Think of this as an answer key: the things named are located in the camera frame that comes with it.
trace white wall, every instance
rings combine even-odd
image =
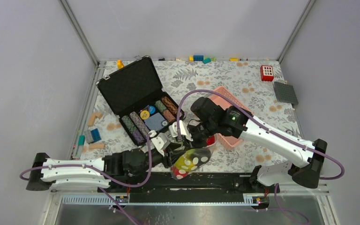
[[[308,0],[69,0],[101,60],[276,59]]]
[[[39,222],[48,192],[18,176],[69,155],[93,69],[57,0],[0,1],[0,225]]]
[[[345,166],[329,182],[342,225],[360,224],[360,1],[318,1],[282,63],[306,138],[328,142]],[[327,175],[339,172],[326,160]]]

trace floral tablecloth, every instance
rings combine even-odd
[[[194,61],[155,61],[159,78],[166,91],[177,103],[191,90],[213,90],[218,86],[225,86],[257,117],[268,124],[283,131],[291,130],[295,136],[300,137],[298,124],[291,104],[277,102],[272,82],[262,82],[260,79],[260,66],[273,66],[274,81],[283,82],[283,75],[277,61],[216,61],[208,64]],[[117,70],[116,61],[106,64],[104,75]],[[182,109],[187,113],[185,122],[195,118],[190,111],[191,104],[204,93],[191,95],[184,103]],[[102,112],[103,117],[97,119],[94,126],[98,128],[105,149],[89,150],[85,144],[81,159],[94,159],[115,152],[130,150],[136,146],[125,132],[104,100],[98,93],[94,112]],[[272,165],[285,161],[281,155],[267,148],[249,141],[243,141],[232,150],[226,150],[221,143],[214,147],[215,152],[210,161],[199,171],[202,172],[251,172],[256,165]],[[154,167],[153,171],[169,171],[162,164]]]

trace metal frame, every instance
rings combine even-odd
[[[77,143],[78,143],[78,136],[79,134],[83,134],[83,132],[85,131],[85,121],[91,116],[91,114],[93,113],[93,108],[94,108],[94,104],[96,102],[96,98],[97,98],[97,93],[98,90],[96,88],[96,81],[101,79],[103,77],[103,73],[105,70],[105,65],[106,62],[101,62],[99,64],[99,66],[96,69],[95,74],[93,75],[90,84],[89,84],[89,89],[88,89],[88,94],[86,96],[86,100],[85,103],[83,105],[82,108],[82,114],[78,120],[78,129],[77,132],[74,134],[74,138],[72,141],[72,145],[71,145],[71,151],[69,152],[69,155],[67,157],[67,159],[70,159],[71,156],[72,157],[76,157],[76,151],[77,151]]]
[[[71,22],[71,25],[73,26],[75,32],[77,33],[83,47],[85,48],[87,54],[89,55],[90,59],[93,61],[93,63],[96,65],[96,72],[93,75],[92,79],[91,79],[91,84],[89,85],[89,89],[88,89],[88,93],[87,93],[87,97],[85,100],[85,103],[83,105],[82,108],[82,114],[80,116],[79,119],[79,125],[78,125],[78,129],[77,132],[74,136],[74,141],[73,143],[76,144],[77,143],[77,138],[80,132],[83,133],[84,129],[85,129],[85,121],[88,119],[88,117],[92,114],[93,112],[93,106],[94,103],[96,101],[97,98],[97,93],[98,90],[95,86],[95,82],[99,79],[101,79],[103,77],[104,74],[104,70],[105,70],[105,65],[106,65],[106,61],[102,61],[100,62],[99,59],[97,58],[97,56],[95,55],[92,47],[90,46],[90,43],[88,42],[84,32],[82,31],[70,5],[68,4],[67,0],[59,0],[59,3],[61,4],[61,6],[63,7],[64,12],[66,13],[66,15],[68,16],[69,21]],[[295,37],[297,36],[298,32],[300,31],[303,23],[305,22],[308,14],[310,13],[312,7],[314,6],[314,4],[316,3],[316,0],[309,0],[305,9],[303,10],[303,13],[301,14],[299,20],[297,21],[295,28],[293,29],[291,35],[289,36],[282,52],[280,53],[279,58],[277,59],[279,61],[279,63],[281,63],[284,58],[285,55],[287,53],[287,51],[289,50],[290,46],[292,45]],[[303,137],[303,133],[299,124],[299,130],[301,133],[301,136]],[[73,145],[71,146],[71,154],[75,154],[77,148],[72,148]],[[60,192],[51,192],[49,195],[49,199],[47,202],[47,207],[46,210],[43,212],[42,215],[42,224],[44,225],[51,225],[54,224],[58,213],[59,213],[59,209],[60,206],[63,202],[63,198],[64,197],[68,197],[71,195],[83,195],[83,196],[88,196],[88,197],[93,197],[93,196],[98,196],[99,198],[101,198],[102,193],[97,193],[97,191],[91,191],[91,192],[77,192],[77,191],[60,191]],[[260,194],[249,194],[247,196],[258,196]],[[325,224],[326,225],[338,225],[338,218],[336,215],[336,212],[334,211],[333,208],[333,203],[330,197],[330,193],[328,191],[328,187],[326,186],[325,182],[321,182],[319,184],[318,189],[307,189],[304,187],[301,187],[297,184],[281,184],[281,193],[278,194],[278,196],[290,196],[290,195],[314,195],[316,196],[318,202],[319,202],[319,206],[321,209],[321,213],[322,216],[324,218]],[[210,203],[203,203],[203,205],[222,205],[223,203],[220,202],[210,202]],[[238,203],[225,203],[225,205],[228,206],[233,206],[233,205],[237,205]],[[175,203],[175,202],[169,202],[166,203],[166,205],[187,205],[187,203]]]
[[[313,8],[316,1],[317,0],[309,0],[308,1],[306,7],[303,10],[303,13],[301,14],[299,20],[296,23],[296,26],[294,27],[291,35],[289,36],[289,39],[286,42],[285,47],[282,49],[281,53],[279,54],[279,57],[277,59],[279,64],[281,64],[282,61],[284,60],[286,53],[288,52],[288,50],[289,50],[290,46],[292,45],[294,39],[296,38],[297,34],[299,33],[301,27],[303,26],[303,23],[305,22],[308,14],[310,13],[310,11]]]
[[[71,7],[69,6],[67,0],[59,0],[59,3],[63,7],[64,12],[68,16],[68,20],[70,21],[72,27],[75,30],[75,33],[78,35],[83,47],[85,48],[86,52],[88,53],[90,59],[93,61],[95,66],[99,65],[99,60],[94,53],[92,47],[90,46],[84,32],[81,29],[81,26],[79,25],[78,21],[76,20],[76,17],[74,13],[72,12]]]
[[[297,184],[285,183],[280,184],[281,192],[278,193],[279,197],[285,196],[306,196],[313,195],[317,198],[319,207],[322,213],[322,217],[326,225],[338,225],[338,218],[335,211],[333,210],[333,203],[331,201],[330,193],[326,182],[320,182],[318,189],[308,189],[301,187]],[[111,195],[126,195],[125,193],[110,193]],[[105,197],[104,193],[98,193],[97,191],[59,191],[56,193],[51,193],[49,196],[50,205],[46,210],[42,225],[53,225],[57,219],[60,206],[65,202],[66,199],[76,196],[91,199],[95,197],[96,199],[101,199],[102,196]],[[261,194],[247,194],[245,196],[261,196]],[[222,203],[222,202],[205,202],[205,203],[176,203],[176,202],[166,202],[166,203],[134,203],[130,205],[165,205],[165,206],[177,206],[177,205],[210,205],[210,206],[247,206],[247,204],[239,204],[238,202],[234,203]]]

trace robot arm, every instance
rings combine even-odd
[[[223,136],[233,136],[246,141],[252,141],[276,152],[289,161],[272,166],[257,166],[252,172],[250,182],[255,186],[271,186],[279,182],[294,181],[307,188],[317,188],[319,175],[323,165],[323,157],[293,145],[271,132],[259,127],[234,106],[223,110],[209,98],[201,97],[191,106],[191,111],[201,119],[196,126],[189,126],[194,142],[204,139],[215,133]],[[315,142],[303,140],[289,135],[279,129],[267,125],[258,117],[256,121],[266,126],[269,131],[275,131],[304,146],[326,152],[327,143],[321,139]]]
[[[201,120],[196,126],[186,126],[180,121],[181,143],[170,142],[163,134],[150,133],[151,142],[155,149],[152,153],[152,166],[160,163],[165,168],[172,166],[187,149],[206,146],[206,139],[214,134],[233,136],[252,141],[269,148],[289,161],[272,166],[256,166],[249,178],[254,190],[262,190],[279,182],[294,181],[307,188],[317,188],[319,175],[323,165],[323,157],[288,143],[271,132],[259,127],[246,115],[234,106],[224,110],[214,104],[209,98],[201,97],[191,106],[191,111]],[[315,142],[302,140],[266,125],[256,116],[248,112],[255,120],[266,126],[269,131],[275,131],[295,142],[303,144],[320,152],[326,152],[327,143],[323,140]],[[172,137],[177,137],[177,125],[169,127]],[[33,167],[45,166],[48,168],[34,170],[30,174],[27,190],[48,190],[50,187],[93,187],[107,188],[112,183],[103,175],[94,170],[85,168],[92,166],[117,180],[126,181],[129,176],[145,174],[148,168],[149,157],[140,149],[114,153],[110,156],[95,160],[65,161],[50,159],[45,153],[38,153]]]

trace poker chip set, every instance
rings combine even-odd
[[[178,105],[162,90],[149,56],[104,76],[96,85],[138,146],[146,142],[149,131],[165,132],[176,121]]]
[[[174,115],[177,115],[177,106],[168,97],[163,97],[154,105],[146,106],[139,113],[131,112],[121,120],[139,145],[146,141],[150,130],[159,132],[175,122]]]

